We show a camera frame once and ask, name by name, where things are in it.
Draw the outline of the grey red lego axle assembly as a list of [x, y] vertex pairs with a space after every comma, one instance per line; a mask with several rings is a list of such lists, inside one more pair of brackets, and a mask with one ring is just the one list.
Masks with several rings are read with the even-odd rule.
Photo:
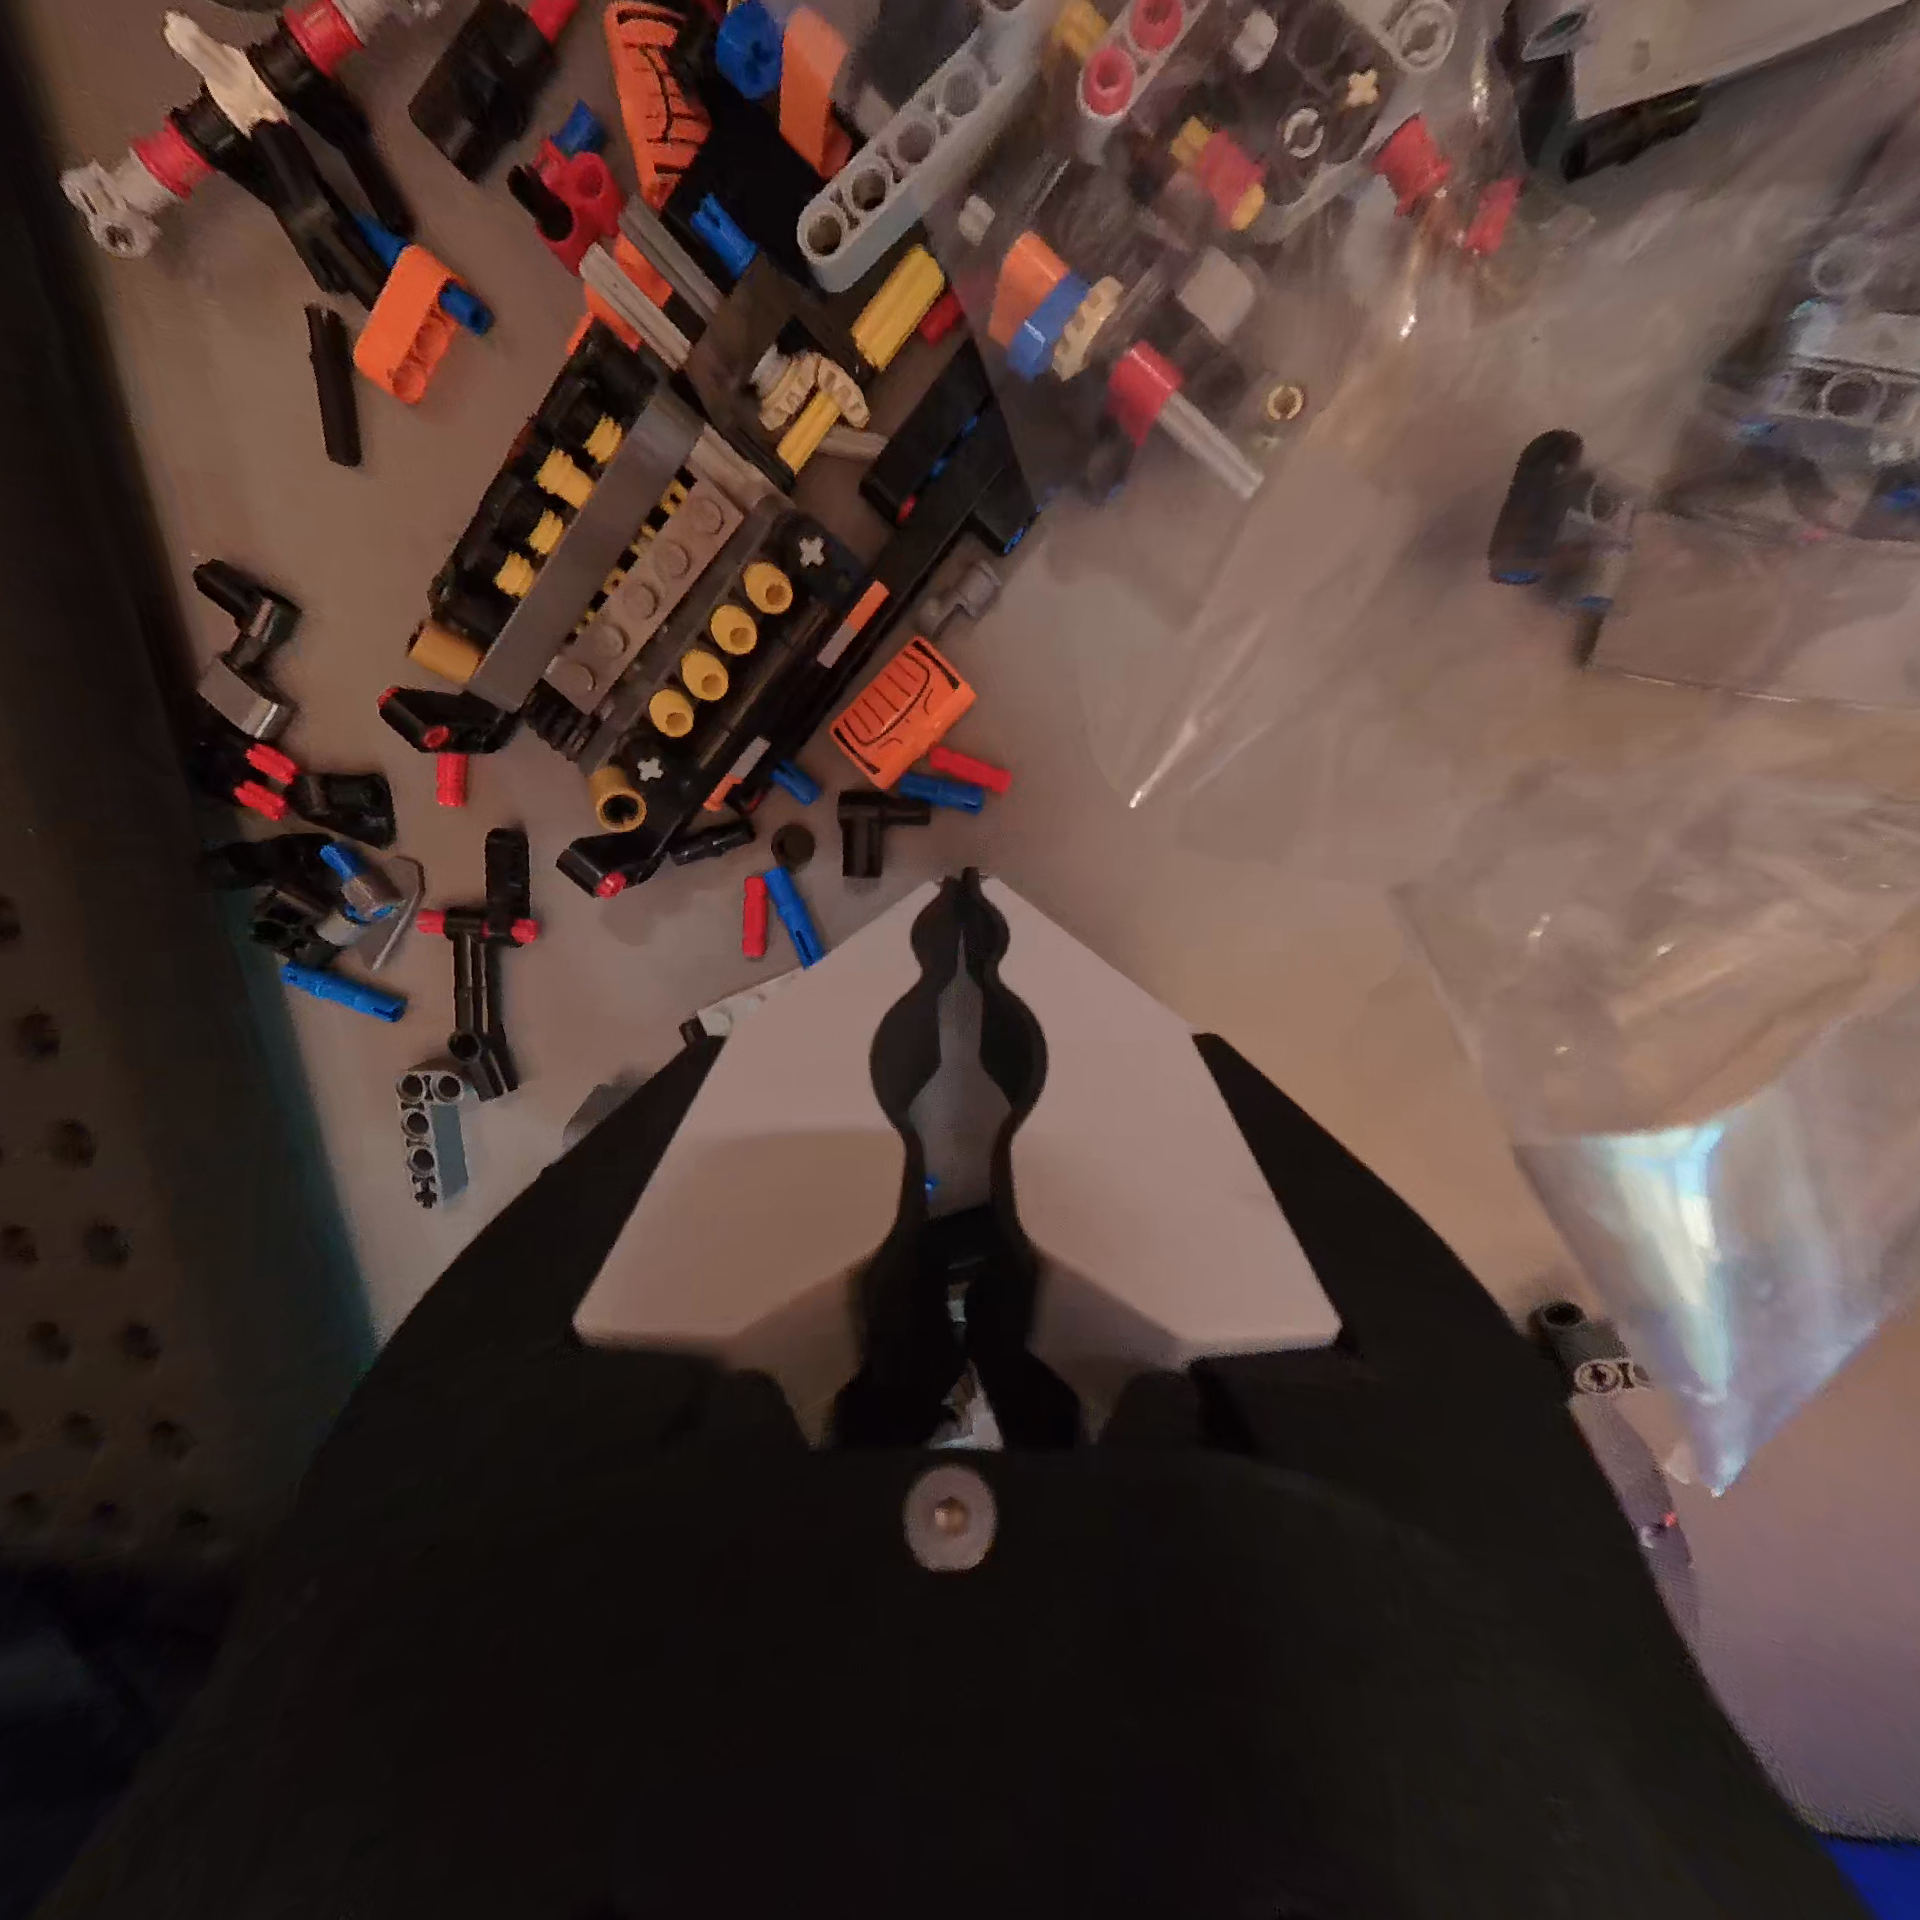
[[389, 267], [368, 231], [407, 240], [415, 215], [344, 68], [383, 31], [430, 21], [442, 8], [300, 2], [261, 11], [271, 26], [250, 42], [218, 39], [172, 11], [164, 39], [198, 77], [195, 96], [125, 158], [72, 166], [62, 192], [104, 252], [140, 259], [155, 250], [166, 215], [206, 183], [231, 179], [276, 219], [324, 293], [371, 310]]

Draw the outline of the partly built lego engine block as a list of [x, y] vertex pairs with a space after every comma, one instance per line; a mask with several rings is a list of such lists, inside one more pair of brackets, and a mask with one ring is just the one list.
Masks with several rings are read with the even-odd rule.
[[600, 318], [447, 556], [383, 722], [434, 756], [526, 733], [588, 784], [559, 874], [613, 898], [747, 816], [869, 648], [885, 587]]

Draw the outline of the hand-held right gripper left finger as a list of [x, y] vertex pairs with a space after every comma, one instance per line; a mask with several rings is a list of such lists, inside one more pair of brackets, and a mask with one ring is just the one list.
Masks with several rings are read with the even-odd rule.
[[884, 1014], [921, 979], [914, 893], [736, 1019], [573, 1315], [591, 1350], [668, 1350], [780, 1384], [827, 1436], [857, 1366], [854, 1282], [890, 1235], [903, 1143], [871, 1082]]

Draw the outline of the black perforated board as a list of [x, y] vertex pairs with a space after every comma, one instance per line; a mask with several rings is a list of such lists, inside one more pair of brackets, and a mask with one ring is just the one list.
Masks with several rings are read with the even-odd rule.
[[206, 888], [186, 629], [6, 4], [6, 1560], [202, 1581], [371, 1346], [290, 1017]]

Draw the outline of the pile of lego pieces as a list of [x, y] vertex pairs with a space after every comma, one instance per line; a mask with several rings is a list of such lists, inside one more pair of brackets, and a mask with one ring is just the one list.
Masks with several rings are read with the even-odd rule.
[[[935, 642], [956, 617], [978, 622], [995, 605], [1001, 581], [991, 564], [930, 593], [914, 608], [920, 633], [862, 673], [956, 547], [1010, 556], [1033, 523], [1035, 504], [980, 351], [972, 341], [958, 349], [892, 432], [876, 435], [869, 424], [875, 391], [902, 356], [938, 349], [967, 323], [970, 289], [935, 265], [923, 210], [951, 193], [953, 176], [970, 179], [1017, 115], [1016, 86], [1032, 91], [1039, 77], [1060, 8], [599, 11], [614, 126], [637, 192], [623, 188], [610, 155], [614, 129], [591, 99], [501, 183], [547, 258], [584, 297], [559, 365], [581, 323], [605, 322], [646, 349], [680, 397], [801, 510], [796, 483], [822, 456], [864, 468], [862, 504], [890, 540], [862, 567], [885, 587], [885, 605], [810, 736], [830, 716], [828, 737], [857, 782], [837, 800], [844, 874], [876, 879], [890, 831], [921, 829], [935, 811], [973, 814], [1012, 787], [1010, 769], [951, 742], [977, 689]], [[376, 306], [332, 297], [302, 310], [315, 416], [334, 471], [364, 467], [364, 394], [418, 409], [448, 353], [497, 331], [497, 306], [423, 245], [416, 217], [407, 240], [383, 228], [368, 237], [389, 267]], [[208, 882], [249, 898], [253, 943], [290, 989], [380, 1024], [400, 1021], [405, 1002], [364, 973], [389, 968], [415, 926], [428, 952], [451, 960], [447, 1047], [399, 1075], [393, 1121], [409, 1202], [447, 1212], [468, 1187], [468, 1110], [522, 1086], [501, 1019], [498, 963], [541, 931], [531, 838], [513, 824], [490, 831], [479, 901], [423, 901], [422, 863], [399, 857], [387, 773], [324, 771], [290, 754], [300, 722], [276, 684], [276, 657], [300, 633], [299, 598], [226, 558], [193, 564], [191, 584], [227, 635], [193, 673], [185, 771], [202, 798], [233, 807], [236, 825], [258, 820], [276, 829], [274, 839], [209, 849]], [[377, 707], [387, 689], [433, 687], [428, 679], [380, 689], [377, 724], [391, 730]], [[533, 737], [519, 733], [480, 756], [434, 756], [391, 736], [433, 769], [434, 804], [447, 811], [466, 807], [474, 762]], [[663, 869], [753, 847], [756, 811], [769, 795], [785, 795], [792, 807], [820, 804], [799, 750], [776, 762], [747, 816], [701, 831], [686, 857]]]

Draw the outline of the clear bags of parts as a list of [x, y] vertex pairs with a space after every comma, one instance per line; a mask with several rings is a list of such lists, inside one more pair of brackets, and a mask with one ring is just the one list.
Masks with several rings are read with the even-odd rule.
[[1003, 650], [1275, 869], [1351, 1145], [1709, 1117], [1915, 982], [1915, 4], [1453, 4], [1360, 146], [1331, 11], [938, 210], [1051, 491]]

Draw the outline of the dark grey lego connector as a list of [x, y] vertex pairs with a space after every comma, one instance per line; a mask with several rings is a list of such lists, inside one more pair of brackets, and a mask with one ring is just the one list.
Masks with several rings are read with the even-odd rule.
[[1571, 1399], [1615, 1399], [1653, 1386], [1646, 1366], [1629, 1353], [1617, 1327], [1591, 1315], [1572, 1299], [1533, 1308], [1530, 1328]]

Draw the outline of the empty clear plastic bag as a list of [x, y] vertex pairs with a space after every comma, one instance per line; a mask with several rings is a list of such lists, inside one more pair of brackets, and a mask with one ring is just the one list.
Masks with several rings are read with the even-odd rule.
[[1915, 820], [1541, 835], [1400, 908], [1693, 1478], [1729, 1491], [1915, 1303]]

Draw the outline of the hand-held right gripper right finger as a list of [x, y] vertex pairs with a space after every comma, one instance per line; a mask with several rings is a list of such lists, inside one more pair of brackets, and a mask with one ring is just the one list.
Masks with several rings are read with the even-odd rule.
[[1152, 1375], [1341, 1332], [1199, 1034], [973, 871], [970, 1202], [970, 1375], [1006, 1445], [1076, 1445]]

